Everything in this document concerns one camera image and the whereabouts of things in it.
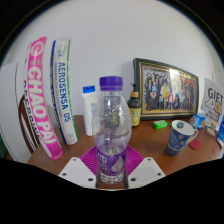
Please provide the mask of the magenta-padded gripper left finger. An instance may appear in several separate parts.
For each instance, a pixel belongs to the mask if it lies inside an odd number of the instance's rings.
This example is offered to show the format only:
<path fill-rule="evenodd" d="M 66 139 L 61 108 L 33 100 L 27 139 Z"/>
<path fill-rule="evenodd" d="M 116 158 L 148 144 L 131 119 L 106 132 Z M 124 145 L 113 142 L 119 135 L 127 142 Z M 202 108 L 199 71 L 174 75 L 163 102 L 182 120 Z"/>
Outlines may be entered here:
<path fill-rule="evenodd" d="M 72 157 L 59 173 L 59 177 L 90 189 L 96 187 L 97 175 L 98 160 L 96 147 L 87 150 L 80 158 Z"/>

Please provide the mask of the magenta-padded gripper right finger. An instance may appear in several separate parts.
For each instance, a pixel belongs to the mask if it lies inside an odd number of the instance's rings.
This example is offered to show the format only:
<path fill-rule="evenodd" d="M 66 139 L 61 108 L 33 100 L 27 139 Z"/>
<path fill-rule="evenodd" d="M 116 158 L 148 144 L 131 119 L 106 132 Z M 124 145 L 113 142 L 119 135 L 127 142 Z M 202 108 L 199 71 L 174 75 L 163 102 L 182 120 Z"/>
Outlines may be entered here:
<path fill-rule="evenodd" d="M 140 188 L 165 177 L 152 157 L 143 157 L 131 147 L 127 148 L 125 171 L 125 187 L 128 189 Z"/>

